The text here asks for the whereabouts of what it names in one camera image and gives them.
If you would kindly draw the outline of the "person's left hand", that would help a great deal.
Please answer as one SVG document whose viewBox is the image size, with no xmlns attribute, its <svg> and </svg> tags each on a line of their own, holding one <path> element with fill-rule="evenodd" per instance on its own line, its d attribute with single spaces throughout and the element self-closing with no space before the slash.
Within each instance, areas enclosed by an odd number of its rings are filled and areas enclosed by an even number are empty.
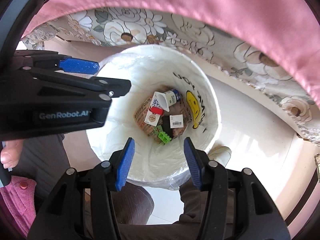
<svg viewBox="0 0 320 240">
<path fill-rule="evenodd" d="M 4 168 L 14 168 L 17 166 L 23 150 L 24 140 L 6 141 L 1 150 L 1 163 Z"/>
</svg>

